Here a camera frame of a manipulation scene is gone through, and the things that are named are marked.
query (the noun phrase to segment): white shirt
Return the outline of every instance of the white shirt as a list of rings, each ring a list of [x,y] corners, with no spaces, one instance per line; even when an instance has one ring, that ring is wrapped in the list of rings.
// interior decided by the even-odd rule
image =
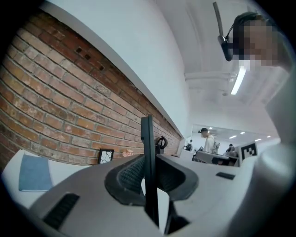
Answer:
[[[212,153],[214,148],[215,139],[212,135],[209,135],[205,140],[203,151]]]

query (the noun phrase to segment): white ceiling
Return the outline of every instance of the white ceiling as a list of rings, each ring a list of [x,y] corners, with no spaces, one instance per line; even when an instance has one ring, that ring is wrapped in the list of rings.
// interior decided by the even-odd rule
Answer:
[[[213,129],[210,129],[209,126],[204,126],[204,125],[193,125],[192,133],[197,133],[199,130],[201,130],[204,127],[207,128],[210,131],[210,134],[214,135],[218,141],[227,141],[229,143],[234,143],[234,144],[244,144],[260,138],[261,140],[258,141],[258,143],[261,143],[274,138],[274,137],[267,138],[269,134],[259,134],[259,133],[253,133],[253,132],[245,132],[244,134],[241,134],[241,132],[243,131],[217,128],[217,127],[213,127]]]
[[[251,65],[238,93],[230,95],[239,62],[227,62],[224,58],[217,40],[214,1],[219,7],[224,35],[237,15],[246,11],[260,12],[247,0],[155,0],[180,49],[190,93],[198,101],[263,107],[283,85],[287,75],[280,68]]]

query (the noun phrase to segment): black cap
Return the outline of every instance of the black cap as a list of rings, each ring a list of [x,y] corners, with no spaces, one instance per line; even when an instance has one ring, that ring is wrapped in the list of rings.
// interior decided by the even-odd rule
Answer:
[[[198,131],[198,133],[202,133],[203,131],[208,132],[208,129],[207,128],[202,128],[200,131]]]

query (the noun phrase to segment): black framed picture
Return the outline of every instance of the black framed picture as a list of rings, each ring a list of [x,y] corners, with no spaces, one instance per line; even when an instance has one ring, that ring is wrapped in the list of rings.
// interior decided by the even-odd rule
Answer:
[[[113,159],[114,150],[112,149],[100,149],[98,164],[103,164]]]

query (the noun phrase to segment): ceiling light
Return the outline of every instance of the ceiling light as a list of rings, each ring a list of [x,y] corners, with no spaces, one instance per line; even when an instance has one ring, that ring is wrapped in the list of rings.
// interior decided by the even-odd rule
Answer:
[[[244,66],[240,66],[240,71],[239,74],[237,75],[235,84],[233,86],[233,89],[231,91],[231,94],[235,95],[237,93],[237,91],[239,90],[240,86],[241,86],[241,82],[244,79],[246,73],[246,69]]]

